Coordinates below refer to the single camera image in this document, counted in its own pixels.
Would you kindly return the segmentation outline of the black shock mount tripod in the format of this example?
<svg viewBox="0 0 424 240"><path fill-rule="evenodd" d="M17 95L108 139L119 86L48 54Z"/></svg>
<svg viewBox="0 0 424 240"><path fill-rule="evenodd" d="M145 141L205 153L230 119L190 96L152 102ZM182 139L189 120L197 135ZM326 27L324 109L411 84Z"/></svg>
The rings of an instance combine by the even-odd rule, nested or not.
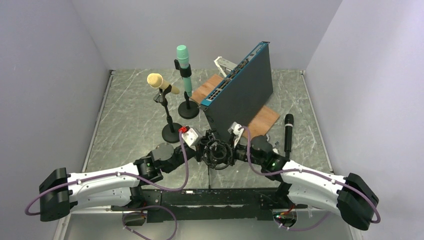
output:
<svg viewBox="0 0 424 240"><path fill-rule="evenodd" d="M208 167L208 189L211 190L210 169L221 171L235 164L233 147L216 137L215 129L208 129L199 142L200 160Z"/></svg>

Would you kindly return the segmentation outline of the black microphone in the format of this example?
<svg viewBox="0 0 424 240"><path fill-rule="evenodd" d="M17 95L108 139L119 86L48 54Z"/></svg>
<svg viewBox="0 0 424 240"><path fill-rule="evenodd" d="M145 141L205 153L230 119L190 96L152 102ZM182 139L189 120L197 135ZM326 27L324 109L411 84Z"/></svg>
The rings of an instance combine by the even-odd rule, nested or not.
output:
<svg viewBox="0 0 424 240"><path fill-rule="evenodd" d="M289 158L292 151L294 116L288 113L284 118L284 152L285 157Z"/></svg>

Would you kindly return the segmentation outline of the yellow microphone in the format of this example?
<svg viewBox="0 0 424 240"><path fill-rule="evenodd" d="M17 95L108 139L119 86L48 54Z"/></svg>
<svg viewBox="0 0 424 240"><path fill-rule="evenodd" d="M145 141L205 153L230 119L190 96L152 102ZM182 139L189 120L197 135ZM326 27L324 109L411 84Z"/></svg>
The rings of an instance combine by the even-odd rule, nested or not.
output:
<svg viewBox="0 0 424 240"><path fill-rule="evenodd" d="M171 87L170 92L172 94L178 95L180 93L180 90L177 87L164 80L163 76L159 73L150 73L146 80L147 83L154 89L161 89L164 91L168 87Z"/></svg>

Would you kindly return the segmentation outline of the green microphone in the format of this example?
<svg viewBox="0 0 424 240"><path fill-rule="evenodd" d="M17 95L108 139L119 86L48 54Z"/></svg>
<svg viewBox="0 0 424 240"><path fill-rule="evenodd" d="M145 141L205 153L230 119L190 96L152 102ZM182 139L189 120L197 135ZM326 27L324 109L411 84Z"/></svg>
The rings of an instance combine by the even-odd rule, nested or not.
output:
<svg viewBox="0 0 424 240"><path fill-rule="evenodd" d="M191 81L192 71L189 63L189 51L186 45L178 45L176 47L176 59L178 61L178 70L183 80L184 91L191 97L193 92Z"/></svg>

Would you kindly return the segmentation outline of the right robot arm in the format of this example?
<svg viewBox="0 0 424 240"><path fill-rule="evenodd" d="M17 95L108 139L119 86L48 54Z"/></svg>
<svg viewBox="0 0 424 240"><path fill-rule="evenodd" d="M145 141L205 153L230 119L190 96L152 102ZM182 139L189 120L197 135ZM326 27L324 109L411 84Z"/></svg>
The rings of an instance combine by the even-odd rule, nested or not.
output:
<svg viewBox="0 0 424 240"><path fill-rule="evenodd" d="M325 210L363 231L367 231L370 224L381 222L377 209L380 200L358 174L324 173L279 155L264 136L256 136L256 140L259 141L258 147L252 140L240 144L235 137L229 142L235 159L247 162L257 175L282 184L283 189L275 194L280 207L295 204Z"/></svg>

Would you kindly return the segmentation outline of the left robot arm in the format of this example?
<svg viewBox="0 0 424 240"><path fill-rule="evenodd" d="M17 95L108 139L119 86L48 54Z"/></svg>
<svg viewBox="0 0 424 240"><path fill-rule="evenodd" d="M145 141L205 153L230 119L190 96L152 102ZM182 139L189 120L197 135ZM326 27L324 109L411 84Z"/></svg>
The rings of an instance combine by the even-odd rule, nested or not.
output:
<svg viewBox="0 0 424 240"><path fill-rule="evenodd" d="M57 168L39 185L40 220L51 222L76 210L107 205L137 210L144 203L142 186L158 187L164 173L180 166L187 169L192 158L200 160L198 147L163 143L134 162L115 168L82 173Z"/></svg>

